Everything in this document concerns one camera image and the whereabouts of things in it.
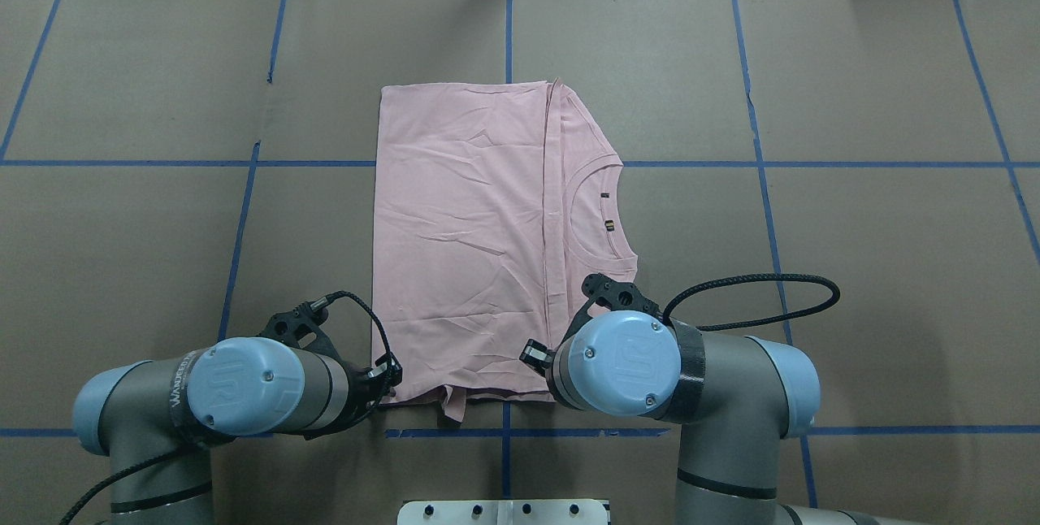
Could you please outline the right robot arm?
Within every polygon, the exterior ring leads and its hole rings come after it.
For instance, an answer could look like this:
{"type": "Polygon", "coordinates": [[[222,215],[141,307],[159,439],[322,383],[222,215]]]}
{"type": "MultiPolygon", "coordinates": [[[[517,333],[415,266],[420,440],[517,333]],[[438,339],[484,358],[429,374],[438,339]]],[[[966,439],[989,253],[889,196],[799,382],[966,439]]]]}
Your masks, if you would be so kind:
{"type": "Polygon", "coordinates": [[[634,310],[577,320],[521,362],[565,406],[679,425],[677,524],[883,524],[877,515],[778,499],[779,449],[813,428],[816,367],[791,345],[718,335],[634,310]]]}

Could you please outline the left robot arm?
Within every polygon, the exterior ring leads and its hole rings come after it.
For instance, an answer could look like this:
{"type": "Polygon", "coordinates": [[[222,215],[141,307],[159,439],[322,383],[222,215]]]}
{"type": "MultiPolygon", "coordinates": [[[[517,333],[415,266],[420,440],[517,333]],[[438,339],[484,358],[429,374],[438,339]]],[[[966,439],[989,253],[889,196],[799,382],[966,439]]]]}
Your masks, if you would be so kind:
{"type": "Polygon", "coordinates": [[[104,489],[109,524],[213,524],[211,452],[239,437],[315,437],[364,422],[401,382],[382,355],[357,368],[313,342],[231,337],[166,361],[104,371],[73,404],[81,446],[111,473],[62,516],[70,524],[104,489]]]}

